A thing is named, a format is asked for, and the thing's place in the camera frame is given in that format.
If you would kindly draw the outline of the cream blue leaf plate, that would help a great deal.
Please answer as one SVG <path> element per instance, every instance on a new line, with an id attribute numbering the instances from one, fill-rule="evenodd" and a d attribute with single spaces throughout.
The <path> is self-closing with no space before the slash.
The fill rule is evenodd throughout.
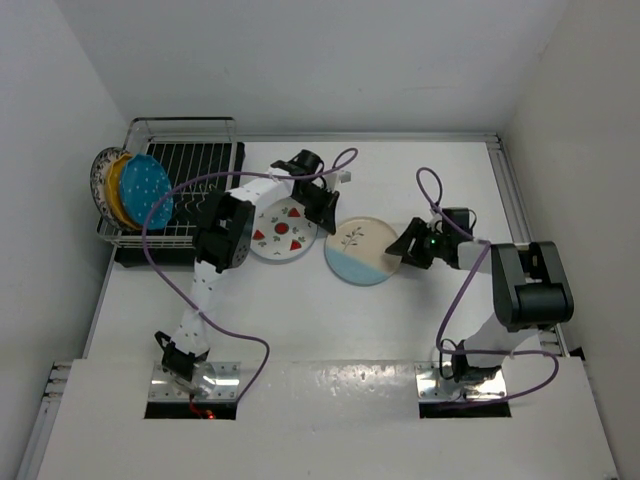
<path id="1" fill-rule="evenodd" d="M 401 258 L 386 253 L 398 239 L 386 222 L 367 216 L 352 217 L 337 226 L 325 240 L 324 254 L 332 272 L 343 281 L 362 287 L 388 280 Z"/>

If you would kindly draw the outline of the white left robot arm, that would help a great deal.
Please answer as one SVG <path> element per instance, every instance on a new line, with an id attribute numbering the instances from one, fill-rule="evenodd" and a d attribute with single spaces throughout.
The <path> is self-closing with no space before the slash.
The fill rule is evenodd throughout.
<path id="1" fill-rule="evenodd" d="M 175 333 L 155 334 L 163 352 L 162 367 L 190 394 L 200 396 L 214 388 L 213 369 L 207 362 L 211 351 L 209 330 L 258 343 L 266 355 L 270 354 L 267 341 L 217 325 L 214 310 L 222 299 L 227 272 L 240 267 L 249 254 L 254 221 L 276 202 L 291 198 L 301 204 L 312 224 L 328 233 L 336 231 L 339 193 L 326 185 L 323 167 L 320 156 L 302 150 L 288 161 L 272 163 L 266 172 L 254 175 L 243 186 L 206 196 L 193 235 L 191 292 L 185 294 L 175 284 L 170 285 L 186 301 L 187 309 Z"/>

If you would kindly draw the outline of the teal polka dot plate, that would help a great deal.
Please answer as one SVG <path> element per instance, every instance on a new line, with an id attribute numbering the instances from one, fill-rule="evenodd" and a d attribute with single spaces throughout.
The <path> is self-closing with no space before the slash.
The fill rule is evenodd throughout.
<path id="1" fill-rule="evenodd" d="M 135 231 L 142 229 L 153 206 L 171 189 L 166 170 L 153 156 L 137 154 L 125 163 L 119 175 L 118 194 Z"/>

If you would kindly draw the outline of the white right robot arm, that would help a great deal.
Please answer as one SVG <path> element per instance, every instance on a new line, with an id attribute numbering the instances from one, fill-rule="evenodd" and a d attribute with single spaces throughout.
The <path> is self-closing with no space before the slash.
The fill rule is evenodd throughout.
<path id="1" fill-rule="evenodd" d="M 491 243 L 474 237 L 474 226 L 472 210 L 445 208 L 429 222 L 413 218 L 385 250 L 420 269 L 439 259 L 465 270 L 464 288 L 475 275 L 490 277 L 493 313 L 448 354 L 456 382 L 489 377 L 525 340 L 569 321 L 574 313 L 573 295 L 553 242 Z"/>

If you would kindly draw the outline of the blue floral rim plate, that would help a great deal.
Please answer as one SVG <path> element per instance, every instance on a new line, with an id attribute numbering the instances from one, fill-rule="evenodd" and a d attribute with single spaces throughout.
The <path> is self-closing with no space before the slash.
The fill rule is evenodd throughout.
<path id="1" fill-rule="evenodd" d="M 123 230 L 123 223 L 111 211 L 105 193 L 107 173 L 111 165 L 120 159 L 125 150 L 118 147 L 103 149 L 93 160 L 90 171 L 90 188 L 93 201 L 102 219 L 112 227 Z"/>

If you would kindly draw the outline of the yellow polka dot plate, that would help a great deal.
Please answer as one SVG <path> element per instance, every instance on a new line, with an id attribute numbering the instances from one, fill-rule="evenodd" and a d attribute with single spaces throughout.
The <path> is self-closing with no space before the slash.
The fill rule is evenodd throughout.
<path id="1" fill-rule="evenodd" d="M 126 212 L 119 194 L 120 175 L 127 162 L 132 158 L 133 156 L 130 153 L 123 152 L 110 163 L 106 173 L 105 195 L 107 205 L 116 220 L 118 228 L 123 231 L 135 232 L 141 230 L 141 225 L 132 220 Z"/>

